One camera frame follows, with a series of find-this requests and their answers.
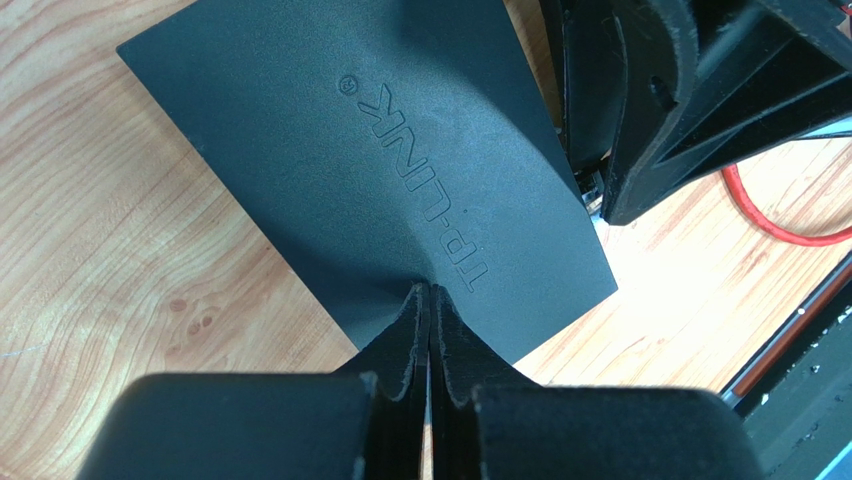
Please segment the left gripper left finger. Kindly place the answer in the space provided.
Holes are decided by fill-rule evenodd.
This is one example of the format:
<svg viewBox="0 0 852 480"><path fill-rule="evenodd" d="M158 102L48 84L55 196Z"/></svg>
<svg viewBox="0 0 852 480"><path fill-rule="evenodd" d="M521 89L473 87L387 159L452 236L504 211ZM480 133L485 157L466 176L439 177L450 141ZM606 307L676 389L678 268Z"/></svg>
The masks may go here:
<svg viewBox="0 0 852 480"><path fill-rule="evenodd" d="M110 409L83 479L416 479L429 289L330 373L153 374Z"/></svg>

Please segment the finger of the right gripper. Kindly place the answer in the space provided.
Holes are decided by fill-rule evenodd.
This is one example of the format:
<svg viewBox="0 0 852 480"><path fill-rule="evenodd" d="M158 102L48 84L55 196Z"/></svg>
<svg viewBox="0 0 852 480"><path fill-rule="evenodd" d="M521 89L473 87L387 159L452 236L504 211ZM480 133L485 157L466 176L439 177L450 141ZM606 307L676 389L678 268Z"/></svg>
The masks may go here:
<svg viewBox="0 0 852 480"><path fill-rule="evenodd" d="M619 22L608 1L541 1L560 95L560 141L572 170L598 169L626 92Z"/></svg>
<svg viewBox="0 0 852 480"><path fill-rule="evenodd" d="M601 210L612 225L851 113L844 1L616 1L612 8L626 76Z"/></svg>

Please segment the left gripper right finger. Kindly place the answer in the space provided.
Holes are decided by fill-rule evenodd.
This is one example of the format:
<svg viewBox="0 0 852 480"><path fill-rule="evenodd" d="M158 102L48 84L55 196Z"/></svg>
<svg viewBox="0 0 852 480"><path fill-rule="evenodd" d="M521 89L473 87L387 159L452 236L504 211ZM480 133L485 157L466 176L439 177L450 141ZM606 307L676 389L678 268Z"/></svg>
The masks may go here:
<svg viewBox="0 0 852 480"><path fill-rule="evenodd" d="M544 387L431 288L438 479L759 479L741 419L696 389Z"/></svg>

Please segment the black network switch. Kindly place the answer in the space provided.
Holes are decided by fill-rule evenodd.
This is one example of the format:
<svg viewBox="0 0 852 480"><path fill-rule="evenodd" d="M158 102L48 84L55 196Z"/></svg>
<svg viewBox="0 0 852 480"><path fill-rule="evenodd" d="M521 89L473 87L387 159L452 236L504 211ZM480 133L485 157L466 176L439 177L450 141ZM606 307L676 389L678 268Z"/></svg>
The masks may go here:
<svg viewBox="0 0 852 480"><path fill-rule="evenodd" d="M500 1L198 1L117 52L357 347L417 283L509 362L616 291Z"/></svg>

